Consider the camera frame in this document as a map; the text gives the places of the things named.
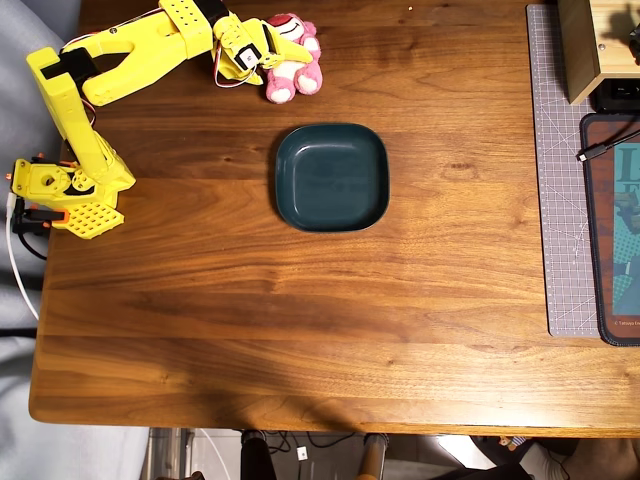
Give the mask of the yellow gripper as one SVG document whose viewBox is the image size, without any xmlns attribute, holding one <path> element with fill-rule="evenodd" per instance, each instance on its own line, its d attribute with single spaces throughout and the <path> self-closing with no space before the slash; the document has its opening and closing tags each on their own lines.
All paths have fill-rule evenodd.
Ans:
<svg viewBox="0 0 640 480">
<path fill-rule="evenodd" d="M 217 21 L 213 28 L 214 78 L 264 84 L 259 69 L 275 68 L 284 61 L 311 63 L 311 53 L 302 45 L 285 39 L 264 20 L 241 21 L 235 14 Z"/>
</svg>

